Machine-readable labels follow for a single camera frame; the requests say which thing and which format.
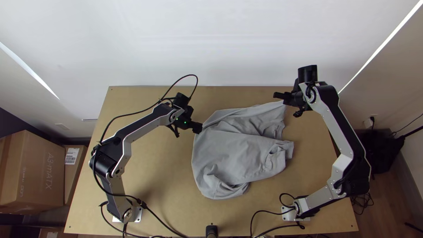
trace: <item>wooden tabletop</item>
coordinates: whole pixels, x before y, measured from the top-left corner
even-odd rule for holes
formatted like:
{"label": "wooden tabletop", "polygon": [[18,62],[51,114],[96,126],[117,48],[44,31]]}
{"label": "wooden tabletop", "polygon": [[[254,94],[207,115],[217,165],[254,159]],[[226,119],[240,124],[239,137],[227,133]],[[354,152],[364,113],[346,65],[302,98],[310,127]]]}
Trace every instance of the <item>wooden tabletop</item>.
{"label": "wooden tabletop", "polygon": [[[109,122],[117,115],[147,108],[162,96],[167,87],[117,86],[108,89],[89,150],[97,144]],[[190,95],[192,87],[175,87],[177,92]],[[225,108],[244,108],[275,101],[273,92],[290,91],[291,87],[198,87],[190,105],[194,108],[193,120],[204,122],[214,111]],[[175,138],[161,126],[132,144],[132,157],[122,176],[126,194],[144,200],[167,224],[188,236],[204,236],[205,227],[213,223],[220,236],[249,236],[250,219],[257,210],[281,212],[280,193],[293,196],[308,195],[323,187],[330,177],[336,155],[329,132],[321,116],[305,112],[294,118],[296,108],[288,107],[285,115],[284,140],[294,142],[294,156],[280,174],[251,183],[246,194],[228,200],[211,200],[201,195],[191,168],[194,134],[180,130]],[[106,137],[148,114],[133,115],[115,120]],[[121,235],[102,219],[98,205],[106,200],[98,188],[88,166],[89,153],[79,177],[66,223],[66,233]],[[104,212],[109,221],[111,215]],[[122,229],[121,223],[113,223]],[[256,215],[253,223],[255,235],[270,228],[292,224],[281,216]],[[317,234],[357,231],[357,223],[348,198],[321,208],[311,221],[302,222],[305,230],[289,227],[270,232],[271,235]],[[137,235],[174,236],[148,211],[140,223],[129,223],[127,232]]]}

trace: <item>cable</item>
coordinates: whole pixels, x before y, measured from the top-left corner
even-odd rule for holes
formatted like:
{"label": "cable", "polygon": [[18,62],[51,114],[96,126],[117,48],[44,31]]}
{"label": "cable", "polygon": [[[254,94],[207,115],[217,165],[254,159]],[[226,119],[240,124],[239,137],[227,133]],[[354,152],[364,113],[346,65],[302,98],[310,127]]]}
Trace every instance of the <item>cable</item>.
{"label": "cable", "polygon": [[295,200],[295,198],[294,198],[294,196],[292,196],[291,194],[289,194],[289,193],[281,193],[281,195],[279,195],[279,202],[281,202],[281,204],[284,206],[284,207],[287,207],[287,208],[295,208],[295,206],[287,206],[287,205],[285,205],[283,202],[282,202],[282,196],[283,195],[288,195],[288,196],[290,196],[290,197],[292,197],[292,199],[294,199]]}
{"label": "cable", "polygon": [[173,230],[172,228],[168,227],[149,207],[146,206],[146,209],[158,220],[160,221],[160,223],[162,223],[162,225],[164,227],[166,227],[168,230],[170,230],[172,233],[174,233],[175,235],[178,235],[182,238],[188,238],[186,235],[183,235],[182,233],[179,233],[175,230]]}
{"label": "cable", "polygon": [[183,76],[183,77],[181,77],[181,78],[179,78],[178,80],[176,80],[168,89],[167,89],[167,91],[165,92],[165,94],[160,98],[160,100],[159,101],[157,101],[155,104],[153,104],[153,105],[151,105],[149,108],[147,108],[147,109],[144,109],[144,110],[142,110],[142,111],[138,111],[138,112],[133,112],[133,113],[129,113],[129,114],[124,114],[124,115],[119,115],[119,116],[116,116],[116,117],[114,117],[108,124],[107,124],[107,126],[106,126],[106,128],[104,129],[104,131],[103,131],[103,134],[101,135],[101,138],[100,138],[100,143],[102,143],[103,142],[103,139],[104,139],[104,135],[106,134],[106,131],[107,131],[107,129],[109,128],[109,126],[110,126],[110,124],[115,120],[115,119],[117,119],[117,118],[120,118],[120,117],[124,117],[124,116],[130,116],[130,115],[135,115],[135,114],[138,114],[138,113],[142,113],[142,112],[145,112],[145,111],[147,111],[147,110],[149,110],[149,109],[151,109],[152,107],[154,107],[155,105],[157,105],[158,103],[160,103],[161,101],[163,101],[163,100],[165,100],[165,99],[173,99],[173,98],[165,98],[166,97],[166,95],[167,95],[167,93],[175,86],[175,84],[177,84],[179,81],[181,81],[182,79],[184,79],[184,78],[186,78],[186,77],[189,77],[189,76],[194,76],[195,78],[196,78],[196,83],[195,83],[195,86],[194,86],[194,89],[193,89],[193,91],[192,91],[192,93],[191,93],[191,95],[190,95],[190,97],[189,97],[189,99],[191,99],[192,97],[193,97],[193,95],[194,95],[194,92],[195,92],[195,90],[197,89],[197,85],[198,85],[198,77],[197,77],[197,75],[195,75],[195,74],[188,74],[188,75],[185,75],[185,76]]}
{"label": "cable", "polygon": [[128,226],[128,223],[125,223],[123,225],[123,232],[122,232],[122,238],[125,238],[125,233],[126,233],[126,227]]}
{"label": "cable", "polygon": [[367,207],[373,206],[375,204],[375,202],[373,201],[373,198],[371,197],[370,193],[366,193],[363,195],[363,197],[359,197],[359,196],[352,196],[350,197],[351,200],[351,205],[358,205],[359,207],[362,207],[363,209],[360,212],[356,212],[354,210],[354,213],[357,215],[362,215],[364,210]]}
{"label": "cable", "polygon": [[419,119],[421,116],[423,116],[423,113],[422,113],[422,114],[420,114],[420,116],[416,117],[414,120],[412,120],[410,123],[408,123],[408,124],[407,124],[406,126],[404,126],[403,128],[401,128],[401,129],[399,129],[399,130],[397,130],[397,131],[392,132],[392,133],[391,133],[392,137],[396,136],[398,132],[400,132],[402,129],[404,129],[404,128],[408,127],[411,123],[415,122],[415,121],[416,121],[417,119]]}
{"label": "cable", "polygon": [[[181,78],[179,78],[178,80],[176,80],[170,87],[169,87],[169,89],[166,91],[166,93],[155,103],[155,104],[153,104],[153,105],[151,105],[150,107],[148,107],[148,108],[146,108],[146,109],[144,109],[144,110],[141,110],[141,111],[137,111],[137,112],[132,112],[132,113],[128,113],[128,114],[123,114],[123,115],[119,115],[119,116],[116,116],[116,117],[114,117],[114,118],[112,118],[112,120],[110,120],[110,122],[107,124],[107,126],[106,126],[106,128],[104,129],[104,131],[103,131],[103,134],[101,135],[101,138],[100,138],[100,141],[99,141],[99,145],[101,146],[101,143],[103,142],[103,140],[104,140],[104,136],[105,136],[105,134],[106,134],[106,132],[107,132],[107,130],[108,130],[108,128],[109,128],[109,126],[111,125],[111,123],[114,121],[114,120],[116,120],[117,118],[121,118],[121,117],[125,117],[125,116],[130,116],[130,115],[135,115],[135,114],[139,114],[139,113],[142,113],[142,112],[145,112],[145,111],[147,111],[147,110],[150,110],[151,108],[153,108],[154,106],[156,106],[157,104],[159,104],[160,102],[162,102],[162,101],[164,101],[164,100],[169,100],[170,102],[171,102],[171,105],[173,106],[173,102],[172,102],[172,99],[174,99],[174,97],[168,97],[168,98],[165,98],[165,96],[167,95],[167,93],[179,82],[179,81],[181,81],[182,79],[184,79],[184,78],[186,78],[186,77],[189,77],[189,76],[194,76],[195,78],[196,78],[196,83],[195,83],[195,86],[194,86],[194,89],[193,89],[193,91],[192,91],[192,93],[191,93],[191,96],[189,97],[190,99],[192,98],[192,96],[193,96],[193,94],[194,94],[194,92],[195,92],[195,89],[197,89],[197,85],[198,85],[198,77],[195,75],[195,74],[188,74],[188,75],[185,75],[185,76],[183,76],[183,77],[181,77]],[[93,168],[95,168],[96,167],[96,162],[97,162],[97,156],[95,156],[94,158],[93,158]],[[125,195],[125,194],[113,194],[113,193],[110,193],[110,192],[108,192],[108,191],[106,191],[104,188],[103,188],[103,186],[100,184],[100,182],[98,181],[98,178],[97,178],[97,176],[96,176],[96,173],[95,173],[95,170],[93,169],[93,174],[94,174],[94,178],[95,178],[95,181],[97,182],[97,185],[101,188],[101,190],[103,191],[103,192],[105,192],[106,194],[108,194],[108,195],[111,195],[111,196],[116,196],[116,197],[130,197],[130,198],[132,198],[132,199],[134,199],[134,200],[138,200],[136,197],[133,197],[133,196],[130,196],[130,195]]]}
{"label": "cable", "polygon": [[250,222],[250,237],[252,237],[252,221],[254,220],[254,217],[256,216],[257,213],[259,213],[259,212],[266,212],[266,213],[270,213],[270,214],[273,214],[273,215],[283,215],[283,214],[288,213],[288,212],[293,211],[293,210],[295,210],[295,209],[293,208],[293,209],[290,209],[290,210],[288,210],[286,212],[282,212],[282,213],[275,213],[275,212],[270,212],[270,211],[266,211],[266,210],[259,210],[259,211],[255,212],[254,215],[251,217],[251,222]]}
{"label": "cable", "polygon": [[[178,80],[176,80],[176,82],[175,83],[173,83],[170,87],[169,87],[169,89],[165,92],[165,94],[155,103],[155,104],[153,104],[153,105],[151,105],[150,107],[148,107],[148,108],[146,108],[146,109],[144,109],[144,110],[141,110],[141,111],[137,111],[137,112],[132,112],[132,113],[128,113],[128,114],[124,114],[124,115],[119,115],[119,116],[116,116],[116,117],[114,117],[114,118],[112,118],[112,120],[110,120],[110,122],[107,124],[107,126],[105,127],[105,129],[104,129],[104,131],[103,131],[103,134],[101,135],[101,138],[100,138],[100,141],[99,141],[99,146],[101,147],[102,146],[102,142],[103,142],[103,140],[104,140],[104,136],[105,136],[105,134],[106,134],[106,132],[107,132],[107,130],[108,130],[108,128],[109,128],[109,126],[111,125],[111,123],[114,121],[114,120],[116,120],[117,118],[121,118],[121,117],[125,117],[125,116],[130,116],[130,115],[135,115],[135,114],[139,114],[139,113],[142,113],[142,112],[145,112],[145,111],[147,111],[147,110],[150,110],[151,108],[153,108],[154,106],[156,106],[157,104],[159,104],[159,103],[161,103],[162,101],[164,101],[164,100],[169,100],[170,102],[171,102],[171,105],[173,106],[173,101],[172,101],[172,99],[174,99],[175,97],[168,97],[168,98],[165,98],[165,96],[169,93],[169,91],[179,82],[179,81],[181,81],[182,79],[184,79],[184,78],[186,78],[186,77],[189,77],[189,76],[194,76],[195,78],[196,78],[196,83],[195,83],[195,86],[194,86],[194,89],[193,89],[193,91],[192,91],[192,93],[191,93],[191,95],[189,96],[189,99],[191,99],[192,97],[193,97],[193,94],[194,94],[194,92],[195,92],[195,90],[197,89],[197,85],[198,85],[198,77],[196,76],[196,75],[194,75],[194,74],[188,74],[188,75],[185,75],[185,76],[183,76],[183,77],[181,77],[181,78],[179,78]],[[131,195],[126,195],[126,194],[115,194],[115,193],[110,193],[109,191],[107,191],[101,184],[100,184],[100,182],[98,181],[98,178],[97,178],[97,175],[96,175],[96,171],[95,171],[95,168],[96,168],[96,163],[97,163],[97,154],[94,156],[94,158],[93,158],[93,175],[94,175],[94,179],[95,179],[95,181],[96,181],[96,183],[97,183],[97,185],[101,188],[101,190],[103,191],[103,192],[105,192],[106,194],[108,194],[108,195],[111,195],[111,196],[115,196],[115,197],[130,197],[130,198],[132,198],[132,199],[134,199],[135,201],[137,201],[137,203],[139,203],[141,206],[144,206],[148,211],[150,211],[157,219],[158,219],[158,221],[160,221],[160,223],[162,223],[162,225],[164,225],[168,230],[170,230],[171,232],[173,232],[173,233],[175,233],[176,235],[178,235],[178,236],[180,236],[180,237],[183,237],[183,238],[188,238],[187,236],[185,236],[185,235],[183,235],[183,234],[181,234],[181,233],[179,233],[179,232],[177,232],[177,231],[174,231],[173,229],[171,229],[170,227],[168,227],[150,208],[148,208],[147,207],[147,205],[142,201],[142,200],[140,200],[139,198],[136,198],[136,197],[134,197],[134,196],[131,196]],[[102,204],[100,204],[100,207],[101,207],[101,215],[102,215],[102,217],[103,217],[103,219],[104,219],[104,221],[109,225],[109,226],[111,226],[112,228],[114,228],[115,230],[117,230],[117,231],[119,231],[119,232],[122,232],[122,236],[123,237],[125,237],[125,235],[132,235],[132,236],[135,236],[135,237],[139,237],[139,238],[148,238],[148,237],[143,237],[143,236],[136,236],[136,235],[134,235],[134,234],[131,234],[131,233],[127,233],[126,232],[126,224],[124,225],[124,227],[123,227],[123,231],[121,231],[121,230],[119,230],[118,228],[116,228],[116,227],[114,227],[112,224],[110,224],[107,220],[106,220],[106,218],[104,217],[104,213],[103,213],[103,206],[105,205],[105,204],[107,204],[107,202],[104,202],[104,203],[102,203]],[[153,237],[151,237],[151,238],[164,238],[163,236],[153,236]]]}
{"label": "cable", "polygon": [[107,219],[106,219],[106,217],[104,216],[104,213],[103,213],[103,206],[104,205],[106,205],[108,202],[107,201],[105,201],[105,202],[102,202],[100,205],[98,205],[99,207],[100,207],[100,212],[101,212],[101,216],[103,217],[103,219],[104,219],[104,221],[111,227],[111,228],[113,228],[113,229],[115,229],[116,231],[119,231],[119,232],[122,232],[122,234],[123,235],[132,235],[132,236],[134,236],[134,237],[137,237],[137,238],[165,238],[164,236],[161,236],[161,235],[155,235],[155,236],[152,236],[152,237],[147,237],[147,236],[139,236],[139,235],[134,235],[134,234],[131,234],[131,233],[128,233],[128,232],[126,232],[126,231],[123,231],[123,230],[120,230],[120,229],[118,229],[118,228],[116,228],[115,226],[113,226],[112,224],[110,224],[110,222],[109,221],[107,221]]}
{"label": "cable", "polygon": [[135,114],[142,113],[142,112],[145,112],[147,110],[150,110],[151,108],[153,108],[154,106],[156,106],[157,104],[159,104],[161,101],[162,101],[162,99],[158,100],[155,104],[151,105],[150,107],[148,107],[148,108],[146,108],[144,110],[141,110],[141,111],[138,111],[138,112],[132,112],[132,113],[128,113],[128,114],[123,114],[123,115],[119,115],[119,116],[116,116],[116,117],[112,118],[112,120],[110,120],[110,122],[107,124],[106,128],[104,129],[103,134],[100,137],[99,143],[101,144],[103,142],[104,135],[106,134],[107,129],[109,129],[110,124],[114,120],[116,120],[117,118],[120,118],[120,117],[135,115]]}
{"label": "cable", "polygon": [[301,225],[299,222],[297,222],[297,224],[296,224],[296,225],[285,225],[285,226],[274,227],[274,228],[272,228],[272,229],[269,229],[269,230],[267,230],[267,231],[264,231],[264,232],[260,233],[260,234],[259,234],[259,235],[257,235],[256,237],[260,237],[260,236],[265,235],[265,234],[267,234],[267,233],[269,233],[269,232],[271,232],[271,231],[274,231],[274,230],[277,230],[277,229],[281,229],[281,228],[286,228],[286,227],[299,227],[299,228],[300,228],[300,229],[302,229],[302,230],[304,230],[304,229],[305,229],[305,226],[303,226],[303,225]]}
{"label": "cable", "polygon": [[189,77],[189,76],[194,76],[195,78],[196,78],[196,83],[195,83],[195,87],[194,87],[194,90],[193,90],[193,92],[191,93],[191,96],[189,97],[190,99],[193,97],[193,95],[194,95],[194,92],[195,92],[195,89],[197,89],[197,85],[198,85],[198,77],[197,77],[197,75],[195,75],[195,74],[187,74],[187,75],[185,75],[185,76],[183,76],[182,78],[179,78],[178,80],[176,80],[176,82],[174,82],[170,87],[169,87],[169,89],[165,92],[165,94],[163,95],[163,97],[161,98],[161,100],[163,100],[163,98],[167,95],[167,93],[173,88],[173,86],[175,86],[175,84],[177,84],[179,81],[181,81],[182,79],[184,79],[184,78],[186,78],[186,77]]}

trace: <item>power outlet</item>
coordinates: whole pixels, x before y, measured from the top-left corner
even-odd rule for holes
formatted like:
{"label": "power outlet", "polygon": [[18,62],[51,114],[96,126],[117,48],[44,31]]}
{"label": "power outlet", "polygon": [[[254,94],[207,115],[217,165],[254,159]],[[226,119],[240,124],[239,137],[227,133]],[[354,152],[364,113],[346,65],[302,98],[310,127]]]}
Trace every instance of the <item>power outlet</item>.
{"label": "power outlet", "polygon": [[365,127],[366,129],[370,129],[370,128],[372,128],[373,124],[374,124],[374,123],[376,123],[376,117],[377,117],[377,114],[370,114],[370,116],[369,116],[369,117],[367,117],[367,118],[363,121],[364,127]]}

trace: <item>robotic arm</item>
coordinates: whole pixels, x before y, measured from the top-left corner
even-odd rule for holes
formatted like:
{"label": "robotic arm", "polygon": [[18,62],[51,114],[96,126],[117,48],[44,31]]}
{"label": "robotic arm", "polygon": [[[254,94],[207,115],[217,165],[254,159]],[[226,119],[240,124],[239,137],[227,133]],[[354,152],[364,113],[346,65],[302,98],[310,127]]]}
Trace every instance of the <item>robotic arm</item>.
{"label": "robotic arm", "polygon": [[294,208],[284,214],[283,219],[310,220],[321,207],[344,197],[367,193],[371,167],[365,150],[339,108],[335,88],[317,81],[317,66],[299,68],[294,89],[290,93],[274,93],[273,97],[283,99],[285,105],[298,107],[300,110],[294,113],[295,117],[311,110],[322,115],[339,153],[326,185],[310,195],[296,197],[290,206],[282,206],[282,212]]}
{"label": "robotic arm", "polygon": [[171,104],[158,104],[151,114],[118,130],[115,135],[94,147],[89,165],[107,191],[107,210],[122,223],[139,222],[143,210],[142,207],[133,206],[123,196],[125,190],[121,176],[131,158],[131,143],[158,126],[169,127],[176,137],[179,137],[178,128],[192,128],[194,133],[200,133],[202,124],[191,120],[193,108],[188,106],[189,100],[178,93]]}

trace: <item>gray t-shirt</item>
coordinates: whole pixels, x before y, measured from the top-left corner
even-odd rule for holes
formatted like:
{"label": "gray t-shirt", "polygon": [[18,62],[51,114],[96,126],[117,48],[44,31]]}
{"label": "gray t-shirt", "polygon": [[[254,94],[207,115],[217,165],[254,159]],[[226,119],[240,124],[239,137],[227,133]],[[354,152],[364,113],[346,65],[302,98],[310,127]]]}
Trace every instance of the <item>gray t-shirt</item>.
{"label": "gray t-shirt", "polygon": [[192,167],[201,193],[227,199],[246,192],[249,182],[285,169],[294,143],[282,141],[282,101],[215,111],[195,135]]}

